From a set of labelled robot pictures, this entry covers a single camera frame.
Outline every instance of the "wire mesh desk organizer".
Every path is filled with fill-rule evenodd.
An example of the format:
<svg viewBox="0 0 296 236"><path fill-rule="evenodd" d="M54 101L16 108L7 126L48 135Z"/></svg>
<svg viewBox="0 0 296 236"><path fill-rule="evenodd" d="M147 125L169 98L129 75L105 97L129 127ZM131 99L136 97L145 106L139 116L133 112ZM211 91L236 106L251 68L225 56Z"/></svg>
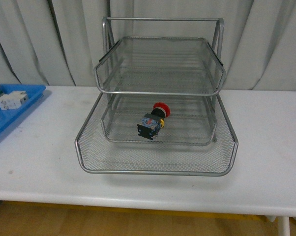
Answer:
<svg viewBox="0 0 296 236"><path fill-rule="evenodd" d="M216 28L211 45L196 37L127 36L115 43L111 21L205 21L216 22ZM219 59L223 19L105 17L102 26L105 56L94 69L101 94L75 140L83 170L227 174L238 141L219 96L226 78ZM157 137L144 138L138 122L146 113L150 117L158 102L167 104L171 114Z"/></svg>

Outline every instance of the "white table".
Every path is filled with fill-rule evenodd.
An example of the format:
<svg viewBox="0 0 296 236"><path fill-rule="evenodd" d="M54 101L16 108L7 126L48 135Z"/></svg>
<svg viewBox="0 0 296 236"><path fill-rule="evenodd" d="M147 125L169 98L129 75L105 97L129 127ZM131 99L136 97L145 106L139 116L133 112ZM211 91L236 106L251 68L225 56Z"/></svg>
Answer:
<svg viewBox="0 0 296 236"><path fill-rule="evenodd" d="M223 177L88 174L74 140L97 88L44 94L0 135L0 200L296 216L296 92L221 91L239 140Z"/></svg>

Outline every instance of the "wooden floor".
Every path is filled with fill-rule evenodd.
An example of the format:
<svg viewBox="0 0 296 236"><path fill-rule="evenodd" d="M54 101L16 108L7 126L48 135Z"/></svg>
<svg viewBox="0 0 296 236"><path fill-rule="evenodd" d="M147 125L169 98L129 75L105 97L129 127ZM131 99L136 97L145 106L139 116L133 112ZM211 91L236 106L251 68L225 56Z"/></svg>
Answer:
<svg viewBox="0 0 296 236"><path fill-rule="evenodd" d="M296 236L296 222L290 222ZM0 205L0 236L276 236L264 217L63 205Z"/></svg>

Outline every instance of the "curtain fold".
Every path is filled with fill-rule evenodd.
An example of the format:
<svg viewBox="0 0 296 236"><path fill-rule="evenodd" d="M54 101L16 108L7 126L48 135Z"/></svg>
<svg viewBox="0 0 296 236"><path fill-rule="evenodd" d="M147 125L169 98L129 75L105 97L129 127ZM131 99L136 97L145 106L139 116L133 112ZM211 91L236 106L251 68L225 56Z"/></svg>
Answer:
<svg viewBox="0 0 296 236"><path fill-rule="evenodd" d="M101 19L223 17L225 89L296 90L296 0L0 0L0 83L95 86ZM215 24L112 22L125 35L198 36Z"/></svg>

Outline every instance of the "blue plastic tray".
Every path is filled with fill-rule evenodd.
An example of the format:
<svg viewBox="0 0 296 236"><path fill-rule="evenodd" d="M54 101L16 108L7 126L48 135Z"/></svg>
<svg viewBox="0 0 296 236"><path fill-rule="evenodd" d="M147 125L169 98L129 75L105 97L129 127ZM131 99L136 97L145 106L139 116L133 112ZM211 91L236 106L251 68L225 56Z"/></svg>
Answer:
<svg viewBox="0 0 296 236"><path fill-rule="evenodd" d="M4 93L11 93L13 91L26 91L28 101L16 110L2 111L0 109L0 133L7 128L14 120L16 120L23 112L25 112L31 105L33 105L45 90L44 85L0 85L0 89Z"/></svg>

